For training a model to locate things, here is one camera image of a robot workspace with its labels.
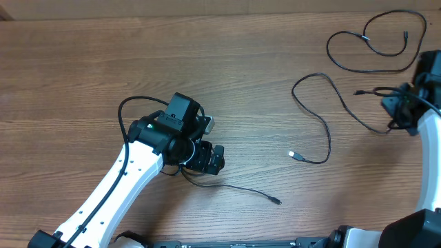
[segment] beige wall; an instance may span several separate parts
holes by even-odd
[[[441,0],[0,0],[14,20],[157,17],[204,14],[438,10]]]

